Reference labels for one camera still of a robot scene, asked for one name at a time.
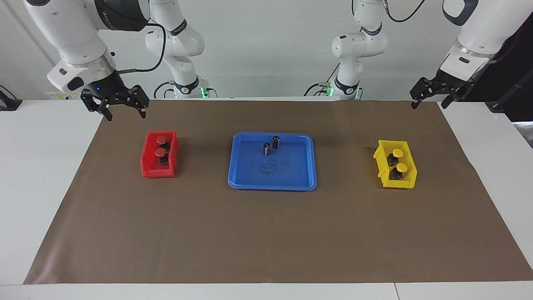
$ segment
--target green led light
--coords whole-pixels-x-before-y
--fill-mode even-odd
[[[327,84],[324,84],[324,88],[326,88],[326,95],[331,97],[333,95],[333,87],[327,83]]]
[[[201,89],[201,95],[204,97],[204,99],[209,98],[209,91],[207,89],[202,88]]]
[[[362,96],[363,96],[363,88],[357,88],[356,96],[355,96],[354,100],[359,100],[359,99],[361,99]]]

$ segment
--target black capacitor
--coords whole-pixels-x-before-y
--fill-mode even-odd
[[[278,136],[274,136],[272,138],[272,148],[274,149],[279,148],[279,137]]]
[[[400,162],[400,158],[403,157],[403,151],[400,149],[394,149],[391,154],[387,156],[387,161],[390,167],[396,166]]]
[[[269,156],[270,155],[270,144],[269,143],[266,143],[263,145],[263,154],[265,156]]]
[[[403,173],[407,172],[407,170],[407,166],[404,163],[398,163],[389,173],[389,179],[400,180],[403,177]]]

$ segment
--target white table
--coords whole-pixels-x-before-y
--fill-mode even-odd
[[[443,112],[507,227],[533,265],[533,200],[528,185],[533,178],[533,149],[505,115],[488,112],[484,104],[456,103]],[[88,113],[75,100],[26,101],[16,112],[0,112],[1,300],[530,300],[533,295],[533,281],[22,286],[100,120],[100,115]]]

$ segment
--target brown table covering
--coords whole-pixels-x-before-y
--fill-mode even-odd
[[[145,120],[112,112],[25,283],[533,280],[435,103],[152,101]],[[141,176],[154,130],[178,131],[174,178]],[[241,131],[310,135],[317,188],[231,188]],[[413,190],[381,186],[379,139],[409,142]]]

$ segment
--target red plastic bin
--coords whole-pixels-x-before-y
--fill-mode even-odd
[[[159,136],[164,136],[170,143],[168,153],[168,164],[161,164],[156,156],[159,144],[156,142]],[[164,178],[173,177],[177,168],[177,153],[180,149],[180,142],[177,140],[176,131],[150,131],[146,135],[144,148],[141,155],[141,170],[144,178]]]

